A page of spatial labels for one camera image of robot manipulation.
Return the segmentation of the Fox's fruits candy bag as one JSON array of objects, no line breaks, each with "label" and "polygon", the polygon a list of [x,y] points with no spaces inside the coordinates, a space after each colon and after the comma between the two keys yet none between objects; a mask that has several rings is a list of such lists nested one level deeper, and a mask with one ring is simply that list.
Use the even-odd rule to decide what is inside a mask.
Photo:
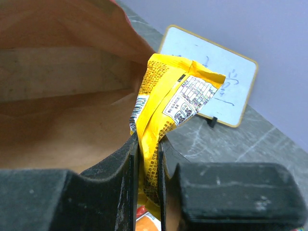
[{"label": "Fox's fruits candy bag", "polygon": [[135,231],[161,231],[161,222],[142,205],[137,208]]}]

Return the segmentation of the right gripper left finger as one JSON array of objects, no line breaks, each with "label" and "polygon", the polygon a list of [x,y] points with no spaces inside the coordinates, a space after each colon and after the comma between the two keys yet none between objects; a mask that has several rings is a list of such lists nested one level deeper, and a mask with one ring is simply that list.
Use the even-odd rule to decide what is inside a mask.
[{"label": "right gripper left finger", "polygon": [[136,135],[80,174],[68,169],[2,169],[0,228],[3,231],[132,231],[138,170]]}]

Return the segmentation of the red paper bag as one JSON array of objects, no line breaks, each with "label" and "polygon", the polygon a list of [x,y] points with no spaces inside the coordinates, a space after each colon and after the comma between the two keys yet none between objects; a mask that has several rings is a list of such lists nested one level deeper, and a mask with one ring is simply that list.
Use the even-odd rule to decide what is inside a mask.
[{"label": "red paper bag", "polygon": [[153,52],[113,0],[1,1],[1,168],[81,172],[115,152]]}]

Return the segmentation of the yellow snack bag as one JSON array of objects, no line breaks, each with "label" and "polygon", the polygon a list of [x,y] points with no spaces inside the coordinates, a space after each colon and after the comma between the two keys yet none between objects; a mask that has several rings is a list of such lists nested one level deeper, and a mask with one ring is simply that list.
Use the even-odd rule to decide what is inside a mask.
[{"label": "yellow snack bag", "polygon": [[129,126],[141,152],[138,204],[160,219],[158,145],[170,131],[196,115],[218,90],[205,75],[194,76],[188,61],[153,54],[147,63]]}]

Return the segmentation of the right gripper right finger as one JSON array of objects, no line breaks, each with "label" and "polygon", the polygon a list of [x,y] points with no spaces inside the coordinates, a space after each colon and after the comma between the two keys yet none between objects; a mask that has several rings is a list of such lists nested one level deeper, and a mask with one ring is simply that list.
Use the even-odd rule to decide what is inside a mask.
[{"label": "right gripper right finger", "polygon": [[284,166],[190,162],[166,138],[158,146],[158,192],[164,231],[292,231],[308,219]]}]

